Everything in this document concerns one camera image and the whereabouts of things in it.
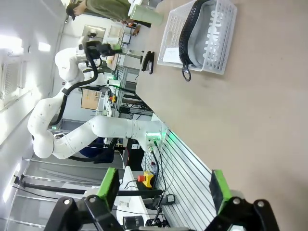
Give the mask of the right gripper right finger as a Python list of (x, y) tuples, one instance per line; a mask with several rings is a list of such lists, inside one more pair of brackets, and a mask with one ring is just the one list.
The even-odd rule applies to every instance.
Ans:
[(278, 231), (279, 226), (270, 203), (265, 199), (252, 204), (233, 196), (222, 170), (215, 169), (209, 184), (217, 215), (207, 231), (230, 231), (241, 226), (246, 231)]

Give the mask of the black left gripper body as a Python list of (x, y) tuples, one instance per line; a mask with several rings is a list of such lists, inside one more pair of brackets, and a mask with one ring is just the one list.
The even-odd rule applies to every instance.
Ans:
[(102, 44), (99, 41), (93, 40), (86, 42), (86, 52), (90, 57), (100, 57)]

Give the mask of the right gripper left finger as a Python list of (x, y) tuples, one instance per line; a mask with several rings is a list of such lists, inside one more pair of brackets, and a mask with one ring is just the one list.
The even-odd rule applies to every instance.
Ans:
[(85, 224), (94, 224), (98, 231), (122, 231), (122, 226), (111, 213), (119, 186), (118, 170), (111, 167), (96, 194), (77, 202), (71, 197), (61, 197), (44, 230), (80, 231)]

